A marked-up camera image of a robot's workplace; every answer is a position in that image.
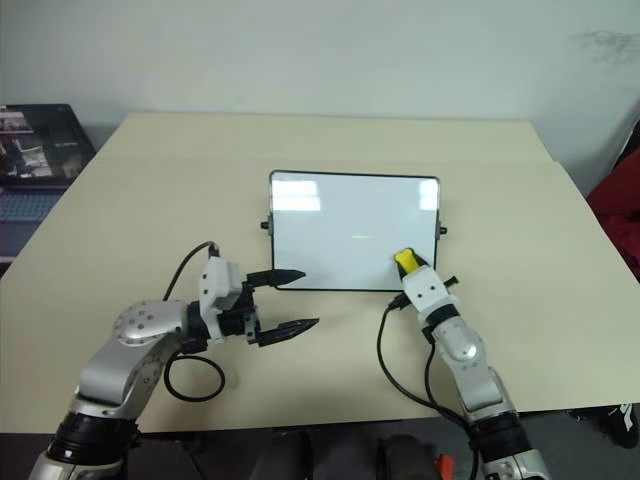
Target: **white wall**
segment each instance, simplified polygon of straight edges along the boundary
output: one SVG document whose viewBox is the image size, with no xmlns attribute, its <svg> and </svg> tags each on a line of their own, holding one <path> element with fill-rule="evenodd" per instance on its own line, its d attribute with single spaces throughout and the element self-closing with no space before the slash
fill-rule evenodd
<svg viewBox="0 0 640 480">
<path fill-rule="evenodd" d="M 584 191 L 640 111 L 638 0 L 0 0 L 0 98 L 527 118 Z"/>
</svg>

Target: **yellow object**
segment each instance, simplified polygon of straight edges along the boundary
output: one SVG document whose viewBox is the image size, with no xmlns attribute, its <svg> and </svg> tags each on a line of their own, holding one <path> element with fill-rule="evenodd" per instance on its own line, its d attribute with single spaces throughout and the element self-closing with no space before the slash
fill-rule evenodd
<svg viewBox="0 0 640 480">
<path fill-rule="evenodd" d="M 418 263 L 418 259 L 416 258 L 413 248 L 405 248 L 404 250 L 396 253 L 395 259 L 405 273 L 411 273 L 420 268 L 420 264 Z"/>
</svg>

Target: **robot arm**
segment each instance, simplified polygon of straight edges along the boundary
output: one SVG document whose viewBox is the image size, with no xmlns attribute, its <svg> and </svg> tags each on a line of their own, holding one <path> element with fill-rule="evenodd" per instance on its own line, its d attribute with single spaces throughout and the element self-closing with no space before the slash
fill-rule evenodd
<svg viewBox="0 0 640 480">
<path fill-rule="evenodd" d="M 69 411 L 31 480 L 115 478 L 137 436 L 136 420 L 176 355 L 204 351 L 209 339 L 220 343 L 229 335 L 270 345 L 318 322 L 295 320 L 261 331 L 254 288 L 289 283 L 304 273 L 271 270 L 243 281 L 236 264 L 219 257 L 217 248 L 211 252 L 200 276 L 199 301 L 142 301 L 118 317 L 109 340 L 83 369 Z"/>
<path fill-rule="evenodd" d="M 489 367 L 480 336 L 460 316 L 433 268 L 413 250 L 396 255 L 406 298 L 418 311 L 424 335 L 435 342 L 458 389 L 472 444 L 478 448 L 488 480 L 550 480 L 540 453 L 531 447 L 518 413 L 498 374 Z"/>
</svg>

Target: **red object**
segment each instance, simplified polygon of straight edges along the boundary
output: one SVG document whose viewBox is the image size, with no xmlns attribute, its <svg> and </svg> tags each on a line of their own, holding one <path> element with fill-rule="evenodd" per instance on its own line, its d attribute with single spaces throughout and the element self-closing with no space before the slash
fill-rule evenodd
<svg viewBox="0 0 640 480">
<path fill-rule="evenodd" d="M 451 455 L 440 455 L 440 458 L 436 460 L 436 466 L 442 480 L 456 480 L 456 461 Z"/>
<path fill-rule="evenodd" d="M 600 225 L 640 277 L 640 150 L 625 158 L 587 196 Z"/>
</svg>

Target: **black frame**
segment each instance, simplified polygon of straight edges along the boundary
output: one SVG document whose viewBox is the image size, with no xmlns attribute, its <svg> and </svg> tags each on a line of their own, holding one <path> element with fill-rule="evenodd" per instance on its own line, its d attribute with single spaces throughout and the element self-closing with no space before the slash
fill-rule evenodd
<svg viewBox="0 0 640 480">
<path fill-rule="evenodd" d="M 272 170 L 269 174 L 269 236 L 271 237 L 271 268 L 275 268 L 274 255 L 274 232 L 275 222 L 273 220 L 273 174 L 274 173 L 312 173 L 316 175 L 342 175 L 342 176 L 359 176 L 359 177 L 396 177 L 396 178 L 423 178 L 433 179 L 438 182 L 438 208 L 436 210 L 436 225 L 433 232 L 435 243 L 433 247 L 433 269 L 436 268 L 438 257 L 438 241 L 440 240 L 440 178 L 430 175 L 394 175 L 387 173 L 348 173 L 348 172 L 319 172 L 316 170 Z M 276 286 L 278 290 L 283 291 L 311 291 L 311 292 L 399 292 L 400 290 L 367 290 L 355 288 L 281 288 Z"/>
<path fill-rule="evenodd" d="M 73 130 L 74 135 L 80 142 L 80 147 L 82 150 L 87 152 L 89 160 L 87 164 L 91 161 L 91 159 L 96 155 L 96 149 L 89 140 L 86 132 L 80 125 L 78 121 L 78 117 L 76 117 L 75 112 L 71 108 L 71 105 L 67 103 L 29 103 L 29 104 L 12 104 L 12 105 L 0 105 L 1 107 L 6 107 L 8 111 L 21 111 L 21 112 L 29 112 L 35 109 L 39 111 L 43 110 L 55 110 L 57 112 L 63 113 Z M 73 183 L 75 178 L 61 178 L 61 177 L 41 177 L 41 178 L 19 178 L 19 177 L 11 177 L 8 175 L 0 175 L 0 185 L 2 186 L 13 186 L 13 187 L 48 187 L 48 186 L 61 186 L 67 187 Z"/>
</svg>

